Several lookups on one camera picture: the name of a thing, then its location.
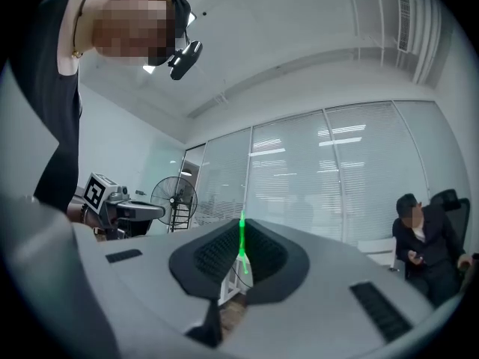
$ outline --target black office chair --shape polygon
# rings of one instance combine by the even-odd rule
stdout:
[[[435,194],[430,201],[431,205],[440,205],[451,221],[452,227],[457,233],[461,245],[464,246],[466,239],[471,203],[467,198],[457,199],[457,193],[453,188]]]

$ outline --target black rubber pad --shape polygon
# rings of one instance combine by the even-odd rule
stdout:
[[[105,257],[110,263],[116,263],[116,262],[120,262],[121,260],[129,260],[130,258],[138,257],[140,255],[142,255],[141,251],[134,248],[131,250],[125,250],[125,251],[120,251],[118,253],[108,254],[108,255],[105,255]]]
[[[359,283],[350,289],[386,342],[396,340],[412,328],[397,308],[371,282]]]

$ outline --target white wall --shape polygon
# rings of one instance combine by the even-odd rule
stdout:
[[[178,175],[185,147],[84,85],[80,94],[78,185],[85,187],[94,171],[126,185],[132,197],[149,201],[155,184]],[[147,195],[134,195],[137,189]],[[158,223],[152,233],[166,230]]]
[[[436,95],[466,163],[472,195],[469,229],[473,231],[466,241],[470,239],[469,251],[479,252],[479,60],[457,23]]]
[[[383,99],[433,99],[430,88],[414,85],[406,73],[379,62],[323,64],[252,87],[229,105],[206,111],[193,123],[192,147],[251,125],[321,108]]]

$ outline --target black shirt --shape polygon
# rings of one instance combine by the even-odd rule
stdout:
[[[425,206],[422,211],[424,242],[417,239],[414,231],[404,226],[399,218],[394,221],[392,235],[396,237],[397,257],[404,261],[411,271],[421,271],[444,261],[455,265],[464,250],[449,218],[440,206]],[[416,266],[411,263],[407,256],[409,250],[422,254],[425,265]]]
[[[67,211],[78,182],[78,72],[58,71],[57,47],[68,0],[48,0],[37,9],[10,64],[16,81],[37,116],[59,145],[38,183],[34,196]]]

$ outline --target black jacket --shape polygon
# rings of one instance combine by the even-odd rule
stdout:
[[[444,210],[434,205],[425,206],[422,210],[426,238],[424,243],[417,239],[412,229],[405,227],[399,218],[394,221],[392,235],[396,237],[397,258],[404,261],[410,271],[420,271],[444,260],[456,264],[464,250]],[[422,254],[426,265],[412,264],[407,257],[409,250]]]

